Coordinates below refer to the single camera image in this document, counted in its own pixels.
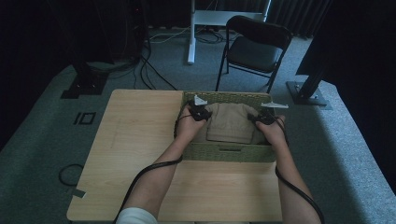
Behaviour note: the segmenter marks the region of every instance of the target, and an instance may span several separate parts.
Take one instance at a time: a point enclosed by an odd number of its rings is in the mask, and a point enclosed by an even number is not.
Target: white sleeve
[[[130,207],[120,212],[117,224],[158,224],[157,219],[148,211]]]

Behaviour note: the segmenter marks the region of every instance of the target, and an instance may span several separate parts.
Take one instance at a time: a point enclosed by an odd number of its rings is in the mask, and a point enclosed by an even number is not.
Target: forearm
[[[154,163],[177,160],[183,154],[187,144],[188,142],[183,139],[175,139]],[[164,166],[142,175],[124,208],[139,207],[157,218],[163,198],[172,183],[176,168],[176,165]]]
[[[280,174],[292,185],[312,198],[307,185],[295,166],[289,147],[286,144],[282,144],[277,146],[275,151],[276,167]],[[311,204],[281,180],[278,180],[278,185],[284,223],[320,223],[318,214]]]

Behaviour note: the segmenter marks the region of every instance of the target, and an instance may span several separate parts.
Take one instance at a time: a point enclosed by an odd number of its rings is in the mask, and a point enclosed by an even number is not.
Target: wicker basket
[[[270,103],[271,96],[266,93],[242,93],[242,92],[213,92],[213,91],[185,91],[181,104],[193,100],[198,95],[203,100],[213,103],[245,104],[262,109],[262,103]],[[225,142],[190,143],[183,154],[184,160],[190,161],[239,161],[239,162],[273,162],[275,154],[271,146],[247,145]]]

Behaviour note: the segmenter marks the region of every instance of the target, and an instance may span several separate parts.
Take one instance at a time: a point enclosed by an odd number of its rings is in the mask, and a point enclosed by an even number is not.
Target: wooden table
[[[137,173],[173,140],[182,91],[115,90],[92,144],[67,217],[113,220]],[[274,163],[183,161],[160,221],[281,220]]]

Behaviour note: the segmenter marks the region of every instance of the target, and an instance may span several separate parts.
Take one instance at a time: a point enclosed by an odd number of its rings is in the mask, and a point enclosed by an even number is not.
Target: tripod base
[[[109,73],[94,72],[93,81],[89,85],[81,86],[78,76],[74,79],[70,89],[62,93],[61,99],[78,99],[80,95],[100,95],[106,85]]]
[[[299,92],[301,87],[304,85],[303,82],[288,81],[286,82],[286,85],[288,86],[293,102],[296,105],[318,105],[323,110],[332,110],[332,106],[329,101],[326,101],[323,98],[319,89],[316,89],[311,97],[302,98],[299,96]]]

